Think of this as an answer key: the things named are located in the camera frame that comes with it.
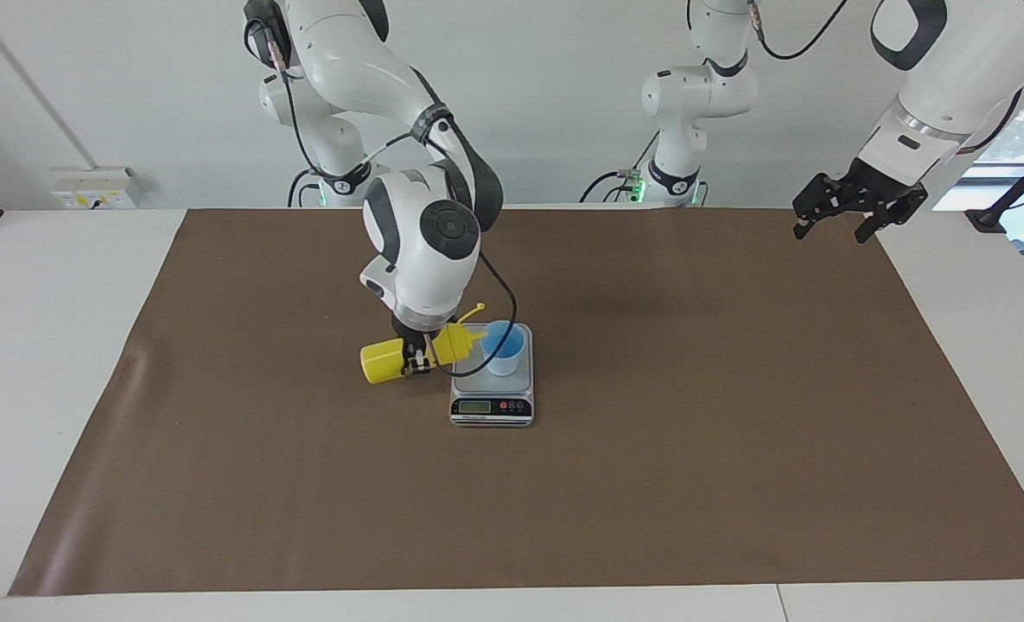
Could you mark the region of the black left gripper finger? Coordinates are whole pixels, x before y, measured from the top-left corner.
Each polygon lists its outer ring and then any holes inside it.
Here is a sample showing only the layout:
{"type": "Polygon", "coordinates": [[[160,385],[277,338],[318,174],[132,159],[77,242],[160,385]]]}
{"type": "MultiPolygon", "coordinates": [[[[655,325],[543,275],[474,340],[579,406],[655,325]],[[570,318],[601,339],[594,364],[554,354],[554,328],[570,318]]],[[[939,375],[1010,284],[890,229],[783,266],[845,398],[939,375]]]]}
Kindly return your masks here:
{"type": "Polygon", "coordinates": [[[792,229],[793,236],[803,240],[820,220],[846,213],[847,208],[843,204],[846,189],[841,180],[833,180],[827,174],[816,174],[792,200],[797,220],[792,229]]]}
{"type": "Polygon", "coordinates": [[[855,229],[856,242],[866,244],[880,230],[906,224],[927,197],[929,193],[923,186],[912,186],[896,200],[877,200],[871,193],[865,193],[861,212],[866,213],[866,218],[855,229]]]}

